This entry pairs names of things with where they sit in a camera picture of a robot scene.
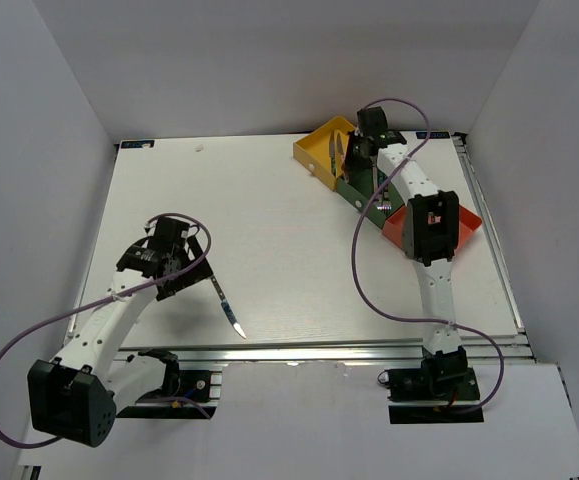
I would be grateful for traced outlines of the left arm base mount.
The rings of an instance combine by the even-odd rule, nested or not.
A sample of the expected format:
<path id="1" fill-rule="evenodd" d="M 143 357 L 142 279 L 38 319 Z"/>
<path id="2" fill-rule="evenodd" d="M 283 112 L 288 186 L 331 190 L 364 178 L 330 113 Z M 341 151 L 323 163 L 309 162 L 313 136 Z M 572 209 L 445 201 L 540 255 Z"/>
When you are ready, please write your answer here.
<path id="1" fill-rule="evenodd" d="M 222 386 L 222 373 L 215 369 L 183 367 L 178 356 L 162 349 L 148 349 L 130 354 L 127 366 L 149 360 L 162 367 L 156 376 L 156 388 L 141 394 L 124 409 L 117 408 L 118 418 L 210 420 L 216 412 Z"/>

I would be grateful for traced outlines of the green handled fork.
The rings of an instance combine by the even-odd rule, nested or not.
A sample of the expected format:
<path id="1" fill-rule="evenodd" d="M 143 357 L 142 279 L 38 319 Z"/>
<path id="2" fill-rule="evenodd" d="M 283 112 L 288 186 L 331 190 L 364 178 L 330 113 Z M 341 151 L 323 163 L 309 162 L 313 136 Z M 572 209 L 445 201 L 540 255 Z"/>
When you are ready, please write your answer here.
<path id="1" fill-rule="evenodd" d="M 379 169 L 376 169 L 375 175 L 375 189 L 377 192 L 381 192 L 383 190 L 382 183 L 385 181 L 385 174 Z"/>

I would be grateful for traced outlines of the dark handled fork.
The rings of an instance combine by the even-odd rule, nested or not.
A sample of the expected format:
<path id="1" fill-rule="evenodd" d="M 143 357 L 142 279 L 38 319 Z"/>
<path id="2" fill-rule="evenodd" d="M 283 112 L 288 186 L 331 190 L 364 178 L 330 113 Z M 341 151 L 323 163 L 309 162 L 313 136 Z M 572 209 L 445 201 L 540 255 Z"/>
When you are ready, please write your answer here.
<path id="1" fill-rule="evenodd" d="M 378 196 L 376 203 L 378 210 L 388 212 L 392 209 L 392 203 L 389 196 L 389 188 L 385 187 Z"/>

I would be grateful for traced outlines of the dark handled knife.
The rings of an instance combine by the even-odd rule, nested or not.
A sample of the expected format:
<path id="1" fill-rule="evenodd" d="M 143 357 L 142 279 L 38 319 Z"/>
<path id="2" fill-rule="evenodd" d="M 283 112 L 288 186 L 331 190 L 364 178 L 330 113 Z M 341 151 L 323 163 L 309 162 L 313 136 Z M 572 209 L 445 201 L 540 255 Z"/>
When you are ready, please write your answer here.
<path id="1" fill-rule="evenodd" d="M 244 331 L 244 329 L 242 328 L 241 324 L 239 323 L 239 321 L 237 320 L 237 317 L 233 311 L 233 309 L 230 306 L 230 303 L 223 291 L 223 289 L 221 288 L 217 278 L 215 276 L 211 276 L 210 277 L 211 283 L 219 297 L 220 300 L 220 305 L 221 308 L 223 310 L 223 313 L 225 314 L 229 324 L 231 325 L 231 327 L 234 329 L 234 331 L 242 338 L 242 339 L 247 339 L 246 333 Z"/>

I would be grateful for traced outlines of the green handled knife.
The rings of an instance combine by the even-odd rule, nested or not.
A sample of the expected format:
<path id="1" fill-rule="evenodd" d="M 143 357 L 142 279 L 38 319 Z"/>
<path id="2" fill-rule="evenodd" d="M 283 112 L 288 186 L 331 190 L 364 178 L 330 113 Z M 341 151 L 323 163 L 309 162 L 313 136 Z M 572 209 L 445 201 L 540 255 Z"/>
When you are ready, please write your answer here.
<path id="1" fill-rule="evenodd" d="M 328 156 L 330 159 L 330 173 L 333 177 L 337 176 L 337 166 L 336 166 L 336 135 L 335 132 L 332 131 L 329 135 L 329 142 L 328 142 Z"/>

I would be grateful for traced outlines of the pink handled knife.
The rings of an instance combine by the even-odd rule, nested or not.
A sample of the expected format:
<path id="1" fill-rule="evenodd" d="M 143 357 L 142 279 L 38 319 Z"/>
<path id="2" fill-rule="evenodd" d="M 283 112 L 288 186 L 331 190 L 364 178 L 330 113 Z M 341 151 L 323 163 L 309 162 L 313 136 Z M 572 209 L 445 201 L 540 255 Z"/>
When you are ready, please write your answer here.
<path id="1" fill-rule="evenodd" d="M 342 165 L 344 162 L 344 145 L 343 145 L 343 137 L 340 130 L 335 132 L 335 158 L 339 165 Z"/>

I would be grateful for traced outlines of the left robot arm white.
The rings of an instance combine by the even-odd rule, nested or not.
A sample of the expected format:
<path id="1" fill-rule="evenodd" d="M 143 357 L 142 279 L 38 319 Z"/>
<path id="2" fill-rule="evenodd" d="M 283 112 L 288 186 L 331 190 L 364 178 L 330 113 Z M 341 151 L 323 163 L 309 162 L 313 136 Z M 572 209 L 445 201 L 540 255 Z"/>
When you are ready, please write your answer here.
<path id="1" fill-rule="evenodd" d="M 144 396 L 174 397 L 181 386 L 175 354 L 148 349 L 114 369 L 125 338 L 152 303 L 195 284 L 206 266 L 193 224 L 174 216 L 150 221 L 116 264 L 110 303 L 93 309 L 74 338 L 27 375 L 31 420 L 41 432 L 89 447 L 102 444 L 118 413 Z"/>

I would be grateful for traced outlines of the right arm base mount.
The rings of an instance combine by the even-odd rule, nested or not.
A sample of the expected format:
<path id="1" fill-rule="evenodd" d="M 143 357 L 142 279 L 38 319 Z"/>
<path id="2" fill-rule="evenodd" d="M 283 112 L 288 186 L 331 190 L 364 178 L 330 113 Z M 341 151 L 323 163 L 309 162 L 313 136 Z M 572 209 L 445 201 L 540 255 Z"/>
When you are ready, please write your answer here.
<path id="1" fill-rule="evenodd" d="M 475 424 L 484 422 L 480 390 L 472 368 L 462 379 L 432 390 L 419 368 L 383 370 L 377 383 L 388 391 L 392 425 Z"/>

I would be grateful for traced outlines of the pink handled fork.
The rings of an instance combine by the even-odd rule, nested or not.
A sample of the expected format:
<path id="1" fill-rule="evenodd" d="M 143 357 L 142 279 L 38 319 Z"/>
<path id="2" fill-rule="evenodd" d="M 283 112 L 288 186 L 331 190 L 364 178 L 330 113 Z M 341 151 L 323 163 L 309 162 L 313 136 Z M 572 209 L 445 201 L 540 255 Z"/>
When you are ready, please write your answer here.
<path id="1" fill-rule="evenodd" d="M 371 186 L 370 196 L 373 196 L 373 194 L 376 192 L 376 189 L 378 187 L 377 167 L 375 164 L 372 165 L 372 167 L 370 169 L 370 186 Z"/>

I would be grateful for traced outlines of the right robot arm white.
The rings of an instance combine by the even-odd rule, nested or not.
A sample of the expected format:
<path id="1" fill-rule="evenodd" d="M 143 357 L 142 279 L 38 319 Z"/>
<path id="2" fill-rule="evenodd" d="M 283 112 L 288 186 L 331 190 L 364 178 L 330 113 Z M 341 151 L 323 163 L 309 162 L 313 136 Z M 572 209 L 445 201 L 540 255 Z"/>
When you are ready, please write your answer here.
<path id="1" fill-rule="evenodd" d="M 359 110 L 357 118 L 343 167 L 348 173 L 377 167 L 403 201 L 402 250 L 413 262 L 422 322 L 427 325 L 420 384 L 428 396 L 441 399 L 455 389 L 457 376 L 467 370 L 451 286 L 452 260 L 459 243 L 459 199 L 428 178 L 402 135 L 389 128 L 381 107 L 373 103 Z"/>

